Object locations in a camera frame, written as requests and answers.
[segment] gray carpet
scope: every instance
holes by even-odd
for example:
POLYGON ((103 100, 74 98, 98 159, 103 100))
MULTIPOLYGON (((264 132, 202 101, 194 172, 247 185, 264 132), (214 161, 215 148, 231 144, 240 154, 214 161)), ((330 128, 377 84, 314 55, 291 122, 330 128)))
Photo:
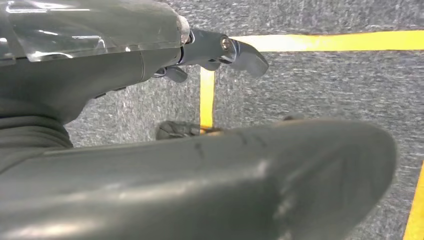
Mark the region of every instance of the gray carpet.
MULTIPOLYGON (((192 26, 230 36, 424 30, 422 0, 168 0, 192 26)), ((424 52, 266 53, 254 79, 227 67, 216 80, 215 123, 270 123, 289 112, 371 121, 399 143, 396 182, 348 239, 401 240, 423 162, 424 52)), ((67 126, 76 146, 150 141, 164 120, 199 121, 199 68, 175 84, 152 79, 112 92, 67 126)))

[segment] yellow floor marking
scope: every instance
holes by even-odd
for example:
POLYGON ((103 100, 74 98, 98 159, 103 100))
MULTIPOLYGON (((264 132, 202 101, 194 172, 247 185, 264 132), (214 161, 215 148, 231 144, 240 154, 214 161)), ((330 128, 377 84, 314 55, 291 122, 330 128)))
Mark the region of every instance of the yellow floor marking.
POLYGON ((257 35, 232 39, 259 52, 424 50, 424 30, 341 35, 257 35))
MULTIPOLYGON (((424 50, 424 30, 382 31, 341 35, 254 35, 232 39, 260 52, 424 50)), ((215 73, 200 71, 200 125, 214 125, 215 73)), ((403 240, 424 240, 424 166, 403 240)))
POLYGON ((424 240, 424 164, 416 185, 403 240, 424 240))
POLYGON ((200 125, 210 128, 214 125, 215 72, 203 67, 200 70, 200 125))

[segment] transparent plastic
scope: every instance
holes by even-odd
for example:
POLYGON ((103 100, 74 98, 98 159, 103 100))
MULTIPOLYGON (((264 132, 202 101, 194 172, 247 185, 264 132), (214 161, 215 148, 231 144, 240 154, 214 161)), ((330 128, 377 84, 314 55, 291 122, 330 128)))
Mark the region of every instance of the transparent plastic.
POLYGON ((0 0, 32 62, 179 48, 187 20, 153 0, 0 0))
POLYGON ((0 36, 0 67, 12 65, 15 62, 15 56, 12 54, 12 51, 9 48, 7 38, 0 36))

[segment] yellow line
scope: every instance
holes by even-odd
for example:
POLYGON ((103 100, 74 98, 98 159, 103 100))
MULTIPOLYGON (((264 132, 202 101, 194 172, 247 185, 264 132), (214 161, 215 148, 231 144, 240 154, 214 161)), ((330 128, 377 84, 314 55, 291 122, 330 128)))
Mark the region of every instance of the yellow line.
POLYGON ((403 240, 424 240, 424 164, 416 185, 415 197, 403 240))
POLYGON ((424 30, 232 38, 254 46, 259 52, 424 50, 424 30))
POLYGON ((202 127, 214 126, 214 93, 215 72, 203 67, 200 70, 200 125, 202 127))

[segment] robotic hand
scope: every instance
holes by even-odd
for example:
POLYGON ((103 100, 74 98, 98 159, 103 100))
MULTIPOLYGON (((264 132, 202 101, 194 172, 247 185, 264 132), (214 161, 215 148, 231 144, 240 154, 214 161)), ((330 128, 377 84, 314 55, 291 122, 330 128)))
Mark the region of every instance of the robotic hand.
POLYGON ((0 98, 49 108, 63 124, 109 91, 168 77, 179 68, 221 64, 260 77, 268 69, 252 46, 190 29, 168 5, 151 0, 0 1, 0 98))
POLYGON ((394 140, 370 124, 292 119, 72 148, 63 124, 90 99, 221 64, 254 76, 268 68, 252 46, 190 29, 163 3, 0 0, 0 239, 346 236, 396 167, 394 140))

